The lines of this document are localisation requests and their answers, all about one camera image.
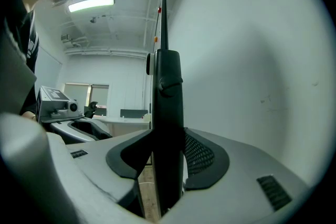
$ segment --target white table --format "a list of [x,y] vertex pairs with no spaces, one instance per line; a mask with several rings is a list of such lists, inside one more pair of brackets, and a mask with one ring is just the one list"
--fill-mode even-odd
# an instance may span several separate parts
[[144,119],[112,118],[97,115],[94,115],[93,118],[105,123],[112,136],[119,136],[139,130],[149,129],[149,122]]

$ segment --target black chair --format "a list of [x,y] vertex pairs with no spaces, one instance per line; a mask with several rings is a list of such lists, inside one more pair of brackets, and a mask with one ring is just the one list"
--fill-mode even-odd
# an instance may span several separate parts
[[93,115],[95,114],[96,109],[97,109],[97,104],[98,102],[91,102],[89,104],[89,110],[84,112],[84,116],[86,118],[89,118],[89,119],[93,118]]

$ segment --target ceiling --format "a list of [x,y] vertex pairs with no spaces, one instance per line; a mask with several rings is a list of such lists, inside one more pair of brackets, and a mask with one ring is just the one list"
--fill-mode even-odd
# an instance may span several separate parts
[[[72,0],[52,7],[49,0],[36,4],[36,17],[53,37],[69,35],[64,51],[73,54],[109,54],[113,51],[150,52],[160,0],[115,0],[113,6],[95,7],[70,13]],[[175,0],[167,0],[168,15]]]

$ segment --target ceiling mounted device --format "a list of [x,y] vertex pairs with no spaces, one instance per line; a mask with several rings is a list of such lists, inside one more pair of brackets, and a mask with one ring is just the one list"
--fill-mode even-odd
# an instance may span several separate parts
[[110,5],[114,5],[114,3],[115,3],[114,0],[85,0],[82,2],[77,2],[77,3],[69,5],[69,11],[76,12],[78,10],[82,10],[86,8],[110,6]]

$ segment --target black antenna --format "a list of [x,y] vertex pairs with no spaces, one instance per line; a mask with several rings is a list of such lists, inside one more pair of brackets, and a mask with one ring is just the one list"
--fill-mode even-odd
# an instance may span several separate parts
[[161,1],[161,49],[168,50],[167,0]]

